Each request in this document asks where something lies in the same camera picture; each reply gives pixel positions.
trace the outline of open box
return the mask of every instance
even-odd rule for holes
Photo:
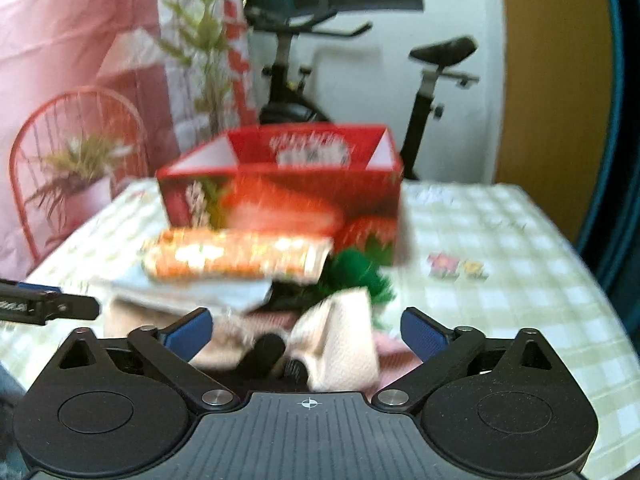
[[[393,262],[402,164],[386,126],[249,126],[156,176],[172,226],[325,235]]]

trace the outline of checkered tablecloth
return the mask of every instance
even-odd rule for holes
[[[130,186],[75,232],[29,281],[91,294],[94,276],[114,278],[135,263],[142,242],[166,226],[155,181]],[[382,313],[399,334],[401,312],[416,306],[440,323],[471,325],[511,338],[535,327],[556,349],[598,415],[598,439],[583,470],[609,480],[640,462],[640,365],[618,318],[590,273],[549,220],[513,186],[405,184],[397,298]],[[4,326],[0,360],[25,386],[77,321]],[[102,334],[102,320],[89,324]]]

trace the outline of white wall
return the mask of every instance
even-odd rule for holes
[[[332,119],[388,124],[400,146],[420,85],[420,64],[408,59],[409,51],[473,35],[480,47],[459,69],[479,75],[481,82],[467,90],[451,81],[438,82],[436,104],[444,104],[445,113],[440,121],[430,119],[416,170],[429,180],[488,182],[502,123],[502,0],[424,0],[424,9],[341,13],[325,27],[351,29],[370,20],[373,30],[356,40],[294,40],[290,75],[297,76],[299,64],[311,65],[314,74],[306,94]],[[260,78],[259,69],[273,62],[275,40],[257,33],[250,44],[262,104],[268,81]]]

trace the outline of gray ribbed plate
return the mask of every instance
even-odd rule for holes
[[[33,480],[52,478],[46,473],[33,476]],[[479,477],[458,469],[432,451],[408,416],[377,412],[360,394],[254,394],[238,412],[204,416],[176,454],[130,478],[478,480]]]

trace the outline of chair backrest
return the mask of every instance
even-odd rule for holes
[[[129,100],[109,89],[85,87],[60,94],[38,108],[14,140],[9,158],[10,180],[35,265],[79,226],[70,222],[67,202],[72,206],[68,197],[47,195],[42,200],[37,195],[54,179],[42,159],[64,148],[65,140],[96,134],[132,148],[111,177],[112,189],[127,179],[148,176],[142,119]]]

